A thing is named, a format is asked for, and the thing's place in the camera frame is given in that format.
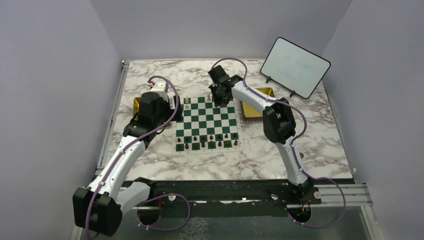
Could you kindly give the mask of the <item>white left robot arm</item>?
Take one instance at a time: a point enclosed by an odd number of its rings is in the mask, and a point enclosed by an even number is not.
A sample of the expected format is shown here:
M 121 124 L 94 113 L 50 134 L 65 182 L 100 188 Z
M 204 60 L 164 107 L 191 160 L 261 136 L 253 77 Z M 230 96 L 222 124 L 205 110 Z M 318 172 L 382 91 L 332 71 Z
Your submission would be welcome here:
M 138 112 L 125 126 L 118 149 L 102 172 L 72 196 L 76 226 L 105 236 L 118 230 L 123 216 L 139 203 L 152 205 L 157 191 L 148 180 L 120 190 L 135 161 L 145 152 L 157 132 L 170 122 L 183 118 L 180 97 L 173 97 L 172 108 L 166 93 L 145 92 L 138 101 Z

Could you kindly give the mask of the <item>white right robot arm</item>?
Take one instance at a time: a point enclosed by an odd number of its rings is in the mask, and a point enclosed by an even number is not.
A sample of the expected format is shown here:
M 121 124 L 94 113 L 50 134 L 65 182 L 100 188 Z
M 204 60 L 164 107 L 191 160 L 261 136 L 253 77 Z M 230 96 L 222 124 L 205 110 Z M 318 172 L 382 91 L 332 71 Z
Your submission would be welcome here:
M 209 70 L 213 84 L 209 86 L 216 107 L 225 107 L 233 99 L 252 107 L 262 115 L 263 132 L 266 138 L 275 144 L 287 171 L 289 181 L 289 199 L 300 204 L 313 192 L 311 179 L 303 172 L 300 153 L 293 140 L 296 134 L 296 122 L 289 102 L 265 95 L 243 82 L 243 78 L 230 77 L 221 65 Z

